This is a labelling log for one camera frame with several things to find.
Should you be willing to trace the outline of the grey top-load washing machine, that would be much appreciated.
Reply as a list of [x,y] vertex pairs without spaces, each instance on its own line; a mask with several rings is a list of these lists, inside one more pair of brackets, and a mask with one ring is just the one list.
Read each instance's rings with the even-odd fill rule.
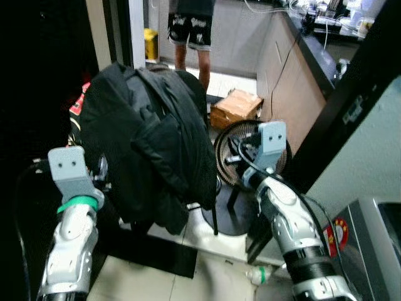
[[401,204],[364,197],[335,218],[338,239],[330,256],[359,301],[401,301]]

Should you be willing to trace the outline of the red patterned cloth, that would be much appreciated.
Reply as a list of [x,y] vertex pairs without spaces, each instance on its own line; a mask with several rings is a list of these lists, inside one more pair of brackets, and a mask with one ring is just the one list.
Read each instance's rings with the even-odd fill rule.
[[77,100],[75,100],[75,103],[69,107],[71,130],[68,135],[68,147],[81,146],[82,144],[82,140],[80,139],[80,114],[83,108],[85,93],[88,91],[89,86],[91,86],[90,82],[83,84],[80,97],[78,97]]

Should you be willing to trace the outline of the brown cardboard box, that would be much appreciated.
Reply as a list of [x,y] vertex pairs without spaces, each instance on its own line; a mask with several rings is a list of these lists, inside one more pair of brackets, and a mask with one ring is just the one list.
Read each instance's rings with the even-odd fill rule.
[[253,93],[233,89],[223,100],[210,108],[210,125],[213,129],[225,129],[230,124],[254,119],[263,106],[263,99]]

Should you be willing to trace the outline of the black door frame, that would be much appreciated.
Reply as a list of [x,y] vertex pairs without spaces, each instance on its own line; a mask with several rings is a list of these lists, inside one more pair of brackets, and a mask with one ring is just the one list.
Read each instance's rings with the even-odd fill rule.
[[350,60],[343,78],[313,124],[283,177],[300,192],[308,192],[324,169],[352,137],[367,112],[399,75],[399,69],[384,62],[383,52],[392,46],[392,33],[399,29],[401,0],[382,0],[373,28],[367,32]]

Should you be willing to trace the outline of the wooden counter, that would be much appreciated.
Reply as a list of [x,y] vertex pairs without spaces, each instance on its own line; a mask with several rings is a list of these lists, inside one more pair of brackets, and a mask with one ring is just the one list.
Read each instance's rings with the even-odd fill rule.
[[297,152],[335,89],[337,63],[352,60],[360,46],[338,34],[323,45],[323,31],[299,36],[298,18],[272,15],[257,65],[261,120],[286,122],[291,151]]

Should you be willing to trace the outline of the clear bottle with green cap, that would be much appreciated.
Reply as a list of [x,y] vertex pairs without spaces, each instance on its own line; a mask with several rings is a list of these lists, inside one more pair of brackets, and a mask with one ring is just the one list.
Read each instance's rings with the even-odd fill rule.
[[273,265],[261,265],[261,266],[255,266],[251,267],[249,270],[246,272],[246,277],[249,279],[249,281],[252,284],[255,284],[257,286],[261,286],[266,284],[271,276],[273,275],[273,272],[275,272],[276,267]]

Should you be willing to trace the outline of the yellow container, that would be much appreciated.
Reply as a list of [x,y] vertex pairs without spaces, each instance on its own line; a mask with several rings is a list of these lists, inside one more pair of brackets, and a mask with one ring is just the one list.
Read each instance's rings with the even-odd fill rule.
[[146,60],[157,61],[159,58],[159,34],[154,29],[145,28],[144,32],[144,55]]

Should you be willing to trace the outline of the black floor fan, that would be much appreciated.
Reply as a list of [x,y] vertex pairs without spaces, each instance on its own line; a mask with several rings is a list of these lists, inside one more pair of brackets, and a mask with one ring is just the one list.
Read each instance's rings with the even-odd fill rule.
[[237,237],[249,232],[253,221],[259,216],[259,204],[254,195],[258,181],[263,180],[262,174],[254,173],[255,166],[248,169],[238,169],[237,136],[247,132],[257,132],[258,120],[242,120],[232,124],[220,135],[213,144],[217,156],[218,179],[226,186],[221,188],[223,201],[218,198],[216,207],[203,212],[204,219],[211,224],[215,233]]

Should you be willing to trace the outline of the person in black shorts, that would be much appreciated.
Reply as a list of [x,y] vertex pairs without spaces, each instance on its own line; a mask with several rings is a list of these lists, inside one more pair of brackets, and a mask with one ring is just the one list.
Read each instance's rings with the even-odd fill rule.
[[213,11],[217,0],[169,0],[169,41],[175,46],[175,69],[184,71],[188,49],[197,52],[199,80],[208,91],[211,77]]

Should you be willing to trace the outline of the black floor mat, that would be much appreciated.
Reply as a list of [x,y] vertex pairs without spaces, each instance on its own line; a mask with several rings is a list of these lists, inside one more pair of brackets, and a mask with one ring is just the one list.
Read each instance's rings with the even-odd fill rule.
[[126,230],[101,233],[102,253],[124,259],[146,267],[193,278],[197,267],[195,248],[184,246],[166,239],[141,235]]

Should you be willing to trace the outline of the black jacket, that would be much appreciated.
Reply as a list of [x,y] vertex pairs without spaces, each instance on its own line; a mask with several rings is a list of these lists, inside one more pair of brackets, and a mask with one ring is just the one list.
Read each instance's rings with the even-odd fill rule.
[[132,138],[143,124],[138,111],[148,109],[163,117],[190,108],[206,123],[206,91],[186,71],[115,63],[91,81],[80,114],[81,146],[89,161],[108,161],[108,199],[126,223],[155,223],[155,172],[132,148]]

